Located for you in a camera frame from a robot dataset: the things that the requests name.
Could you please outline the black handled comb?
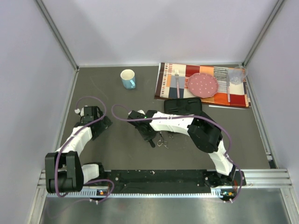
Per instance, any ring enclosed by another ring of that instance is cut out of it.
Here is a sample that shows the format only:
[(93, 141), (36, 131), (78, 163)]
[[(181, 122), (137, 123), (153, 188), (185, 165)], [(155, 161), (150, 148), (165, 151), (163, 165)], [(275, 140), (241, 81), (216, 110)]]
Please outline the black handled comb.
[(155, 145), (155, 143), (154, 143), (153, 140), (149, 140), (149, 143), (150, 143), (150, 145), (151, 145), (152, 148), (155, 148), (155, 147), (156, 147), (156, 145)]

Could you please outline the black zip tool case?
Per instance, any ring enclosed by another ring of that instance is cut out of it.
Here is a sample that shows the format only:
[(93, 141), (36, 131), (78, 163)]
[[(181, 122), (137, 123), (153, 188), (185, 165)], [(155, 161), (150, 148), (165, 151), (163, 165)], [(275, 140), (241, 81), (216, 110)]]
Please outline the black zip tool case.
[(202, 102), (198, 97), (168, 99), (164, 101), (164, 113), (175, 115), (200, 115)]

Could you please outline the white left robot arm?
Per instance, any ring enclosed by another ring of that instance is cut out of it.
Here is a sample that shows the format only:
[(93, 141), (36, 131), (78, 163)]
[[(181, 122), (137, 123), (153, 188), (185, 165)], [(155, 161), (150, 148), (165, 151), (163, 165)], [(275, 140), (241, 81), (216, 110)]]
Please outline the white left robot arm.
[(80, 120), (66, 142), (55, 152), (45, 156), (45, 180), (48, 193), (80, 192), (84, 184), (92, 181), (96, 185), (105, 182), (106, 174), (100, 162), (81, 165), (79, 156), (85, 145), (95, 140), (112, 125), (98, 106), (76, 109)]

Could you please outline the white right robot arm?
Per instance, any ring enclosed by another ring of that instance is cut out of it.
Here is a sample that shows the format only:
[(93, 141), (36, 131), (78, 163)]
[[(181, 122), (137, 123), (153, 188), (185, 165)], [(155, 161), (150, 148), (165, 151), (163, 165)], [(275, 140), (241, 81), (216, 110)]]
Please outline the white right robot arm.
[(153, 139), (162, 131), (189, 136), (200, 151), (209, 154), (222, 184), (228, 185), (235, 179), (235, 165), (228, 159), (221, 129), (204, 113), (197, 118), (154, 110), (131, 111), (128, 120), (152, 147), (156, 146)]

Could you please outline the silver thinning scissors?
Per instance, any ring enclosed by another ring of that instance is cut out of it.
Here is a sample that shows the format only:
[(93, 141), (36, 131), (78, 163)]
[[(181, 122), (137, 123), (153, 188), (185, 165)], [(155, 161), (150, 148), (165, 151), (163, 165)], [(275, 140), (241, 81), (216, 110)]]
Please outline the silver thinning scissors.
[(164, 146), (165, 148), (168, 148), (168, 142), (167, 140), (163, 137), (162, 132), (159, 132), (159, 140), (157, 142), (157, 145), (159, 147)]

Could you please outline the blue ceramic mug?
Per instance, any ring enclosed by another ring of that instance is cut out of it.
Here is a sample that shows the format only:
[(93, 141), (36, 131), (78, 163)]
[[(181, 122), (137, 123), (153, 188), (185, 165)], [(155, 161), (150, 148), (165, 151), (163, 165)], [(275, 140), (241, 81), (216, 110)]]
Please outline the blue ceramic mug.
[(128, 89), (135, 89), (135, 72), (131, 69), (125, 69), (120, 74), (123, 86)]

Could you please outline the colourful patterned placemat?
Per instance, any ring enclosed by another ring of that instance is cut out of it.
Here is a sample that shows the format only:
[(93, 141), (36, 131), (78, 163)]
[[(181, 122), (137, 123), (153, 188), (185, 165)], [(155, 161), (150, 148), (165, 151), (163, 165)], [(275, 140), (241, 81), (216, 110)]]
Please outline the colourful patterned placemat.
[(250, 107), (246, 79), (232, 83), (229, 75), (241, 69), (160, 63), (155, 91), (156, 99), (199, 97), (205, 104)]

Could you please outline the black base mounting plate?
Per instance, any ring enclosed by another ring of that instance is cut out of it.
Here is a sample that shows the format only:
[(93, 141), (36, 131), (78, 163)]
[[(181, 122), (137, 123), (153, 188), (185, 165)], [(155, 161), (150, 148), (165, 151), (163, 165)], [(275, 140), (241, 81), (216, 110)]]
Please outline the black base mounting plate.
[(238, 171), (228, 181), (205, 169), (111, 170), (100, 171), (99, 178), (113, 181), (114, 193), (209, 193), (211, 187), (236, 189), (240, 183), (246, 185)]

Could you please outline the pink polka dot plate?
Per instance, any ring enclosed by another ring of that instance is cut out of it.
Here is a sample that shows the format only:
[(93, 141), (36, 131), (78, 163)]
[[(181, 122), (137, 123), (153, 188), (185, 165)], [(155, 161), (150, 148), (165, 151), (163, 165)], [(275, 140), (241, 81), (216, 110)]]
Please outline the pink polka dot plate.
[(206, 73), (195, 73), (187, 81), (188, 90), (197, 97), (213, 97), (219, 88), (217, 79)]

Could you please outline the clear plastic cup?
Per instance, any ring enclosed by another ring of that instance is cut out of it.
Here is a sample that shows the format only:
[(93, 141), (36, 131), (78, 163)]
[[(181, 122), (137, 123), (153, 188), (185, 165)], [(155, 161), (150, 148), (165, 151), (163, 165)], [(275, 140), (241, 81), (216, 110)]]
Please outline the clear plastic cup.
[(232, 84), (241, 84), (245, 77), (247, 76), (248, 71), (242, 65), (239, 65), (233, 69), (228, 70), (228, 77), (230, 83)]

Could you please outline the pink handled fork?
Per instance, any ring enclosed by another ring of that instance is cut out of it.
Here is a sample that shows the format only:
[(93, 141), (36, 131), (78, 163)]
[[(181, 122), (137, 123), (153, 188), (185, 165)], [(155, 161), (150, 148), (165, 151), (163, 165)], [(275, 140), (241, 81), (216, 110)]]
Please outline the pink handled fork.
[(175, 79), (176, 79), (176, 88), (177, 88), (177, 98), (180, 98), (180, 90), (179, 90), (179, 71), (175, 70)]

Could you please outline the pink handled knife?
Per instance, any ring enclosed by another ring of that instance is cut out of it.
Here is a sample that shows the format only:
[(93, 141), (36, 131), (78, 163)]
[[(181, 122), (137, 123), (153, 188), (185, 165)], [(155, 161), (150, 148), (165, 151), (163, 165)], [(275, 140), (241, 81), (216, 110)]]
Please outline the pink handled knife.
[(230, 99), (230, 80), (229, 80), (228, 74), (226, 75), (226, 85), (227, 85), (227, 99), (228, 99), (228, 102), (230, 103), (231, 102), (231, 99)]

